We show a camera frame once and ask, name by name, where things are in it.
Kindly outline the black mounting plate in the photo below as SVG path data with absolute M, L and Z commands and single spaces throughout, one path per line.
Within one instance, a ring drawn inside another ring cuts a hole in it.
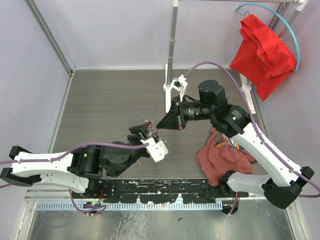
M 104 203 L 183 204 L 215 203 L 218 198 L 233 199 L 236 193 L 227 186 L 211 186 L 207 179 L 103 179 L 95 180 L 89 192 L 72 193 L 75 199 L 98 199 Z

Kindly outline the metal rack pole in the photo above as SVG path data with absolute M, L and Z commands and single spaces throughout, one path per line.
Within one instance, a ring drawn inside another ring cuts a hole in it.
M 171 25 L 170 25 L 170 39 L 169 39 L 169 50 L 168 59 L 166 65 L 166 79 L 165 83 L 167 86 L 171 83 L 171 73 L 173 68 L 173 56 L 175 47 L 175 37 L 176 37 L 176 26 L 177 26 L 177 16 L 178 16 L 179 0 L 172 1 L 172 14 L 171 14 Z

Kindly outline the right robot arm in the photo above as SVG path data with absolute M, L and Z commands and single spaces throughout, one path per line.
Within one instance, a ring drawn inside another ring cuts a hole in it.
M 225 89 L 217 81 L 202 81 L 198 100 L 185 95 L 187 85 L 184 77 L 172 80 L 170 86 L 179 96 L 172 98 L 168 113 L 156 127 L 182 131 L 189 121 L 210 120 L 218 132 L 247 150 L 267 172 L 253 175 L 228 170 L 219 180 L 220 193 L 225 197 L 235 192 L 262 195 L 274 206 L 286 209 L 314 171 L 294 163 L 276 148 L 242 107 L 228 103 Z

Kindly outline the white pole base foot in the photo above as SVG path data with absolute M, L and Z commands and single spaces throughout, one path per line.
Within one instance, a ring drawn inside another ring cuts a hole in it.
M 165 94 L 164 104 L 165 104 L 165 113 L 168 113 L 171 108 L 171 93 L 172 93 L 172 87 L 169 83 L 167 83 L 167 77 L 168 77 L 168 64 L 165 64 L 165 80 L 163 84 L 163 91 Z

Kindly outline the metal keyring with keys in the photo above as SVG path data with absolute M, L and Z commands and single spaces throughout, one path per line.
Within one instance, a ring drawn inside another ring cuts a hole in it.
M 159 138 L 159 130 L 157 129 L 156 126 L 154 126 L 153 128 L 151 128 L 149 130 L 149 138 Z

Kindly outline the blue clothes hanger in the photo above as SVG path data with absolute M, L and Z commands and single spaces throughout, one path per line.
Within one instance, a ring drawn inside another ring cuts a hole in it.
M 277 13 L 275 10 L 273 10 L 272 8 L 264 5 L 264 4 L 260 4 L 260 3 L 244 3 L 239 5 L 235 11 L 237 13 L 239 13 L 241 16 L 246 17 L 250 14 L 250 12 L 247 10 L 245 13 L 241 13 L 240 12 L 240 8 L 244 7 L 244 6 L 256 6 L 256 7 L 260 7 L 263 8 L 265 10 L 268 10 L 269 12 L 273 13 L 275 16 L 277 16 L 282 22 L 283 24 L 286 26 L 287 30 L 290 32 L 291 37 L 293 39 L 294 45 L 295 45 L 295 49 L 296 49 L 296 67 L 294 69 L 295 72 L 297 72 L 299 70 L 300 67 L 300 63 L 301 63 L 301 52 L 300 52 L 300 46 L 297 40 L 297 37 L 293 31 L 293 29 L 291 28 L 290 24 L 282 17 L 282 15 L 280 15 L 279 13 Z

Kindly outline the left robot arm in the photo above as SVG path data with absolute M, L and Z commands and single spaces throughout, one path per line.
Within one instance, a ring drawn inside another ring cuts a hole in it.
M 10 160 L 2 161 L 0 178 L 9 186 L 55 186 L 95 198 L 103 174 L 116 178 L 140 158 L 163 160 L 167 150 L 149 128 L 150 122 L 129 128 L 127 142 L 89 142 L 58 153 L 32 153 L 11 148 Z

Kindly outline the aluminium corner profile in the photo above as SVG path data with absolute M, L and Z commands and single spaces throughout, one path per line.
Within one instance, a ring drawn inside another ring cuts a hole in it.
M 52 16 L 43 0 L 25 0 L 24 1 L 34 16 L 40 29 L 44 33 L 46 39 L 56 53 L 58 59 L 62 63 L 69 75 L 72 75 L 75 70 L 74 61 L 62 39 L 57 26 L 52 19 Z

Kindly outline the red cloth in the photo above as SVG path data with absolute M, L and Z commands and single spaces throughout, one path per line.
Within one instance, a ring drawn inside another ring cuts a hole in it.
M 298 62 L 274 31 L 254 14 L 240 23 L 243 41 L 229 66 L 247 77 L 265 101 L 294 73 Z

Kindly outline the maroon printed t-shirt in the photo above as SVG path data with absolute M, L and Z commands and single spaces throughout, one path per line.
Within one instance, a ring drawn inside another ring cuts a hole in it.
M 218 186 L 219 180 L 228 171 L 253 173 L 252 164 L 256 160 L 244 147 L 214 127 L 209 132 L 210 137 L 196 154 L 195 162 L 200 165 L 212 187 Z

